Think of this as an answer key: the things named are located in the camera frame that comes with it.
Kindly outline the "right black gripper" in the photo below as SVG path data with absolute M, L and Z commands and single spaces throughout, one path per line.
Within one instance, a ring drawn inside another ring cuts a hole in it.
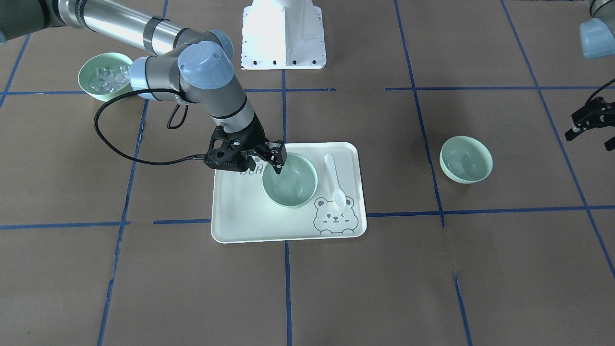
M 232 146 L 235 149 L 260 157 L 280 175 L 287 156 L 284 141 L 270 142 L 257 116 L 253 116 L 246 126 L 235 129 L 234 125 L 235 123 L 220 123 L 215 128 L 214 138 L 233 141 Z

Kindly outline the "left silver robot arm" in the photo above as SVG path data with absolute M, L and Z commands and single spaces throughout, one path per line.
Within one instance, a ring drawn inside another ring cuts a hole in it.
M 582 53 L 586 59 L 595 60 L 615 54 L 615 2 L 592 0 L 589 6 L 591 19 L 579 26 Z

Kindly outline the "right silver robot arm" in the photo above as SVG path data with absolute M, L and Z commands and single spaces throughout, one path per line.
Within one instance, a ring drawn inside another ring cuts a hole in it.
M 233 45 L 223 32 L 198 32 L 168 18 L 151 15 L 114 0 L 3 0 L 1 43 L 46 28 L 88 29 L 143 49 L 149 56 L 130 66 L 129 92 L 112 97 L 94 115 L 95 132 L 112 151 L 127 155 L 102 134 L 99 118 L 106 107 L 127 97 L 175 101 L 178 107 L 203 105 L 216 124 L 204 155 L 191 155 L 215 170 L 254 171 L 255 157 L 281 173 L 286 161 L 283 141 L 266 138 L 232 65 Z

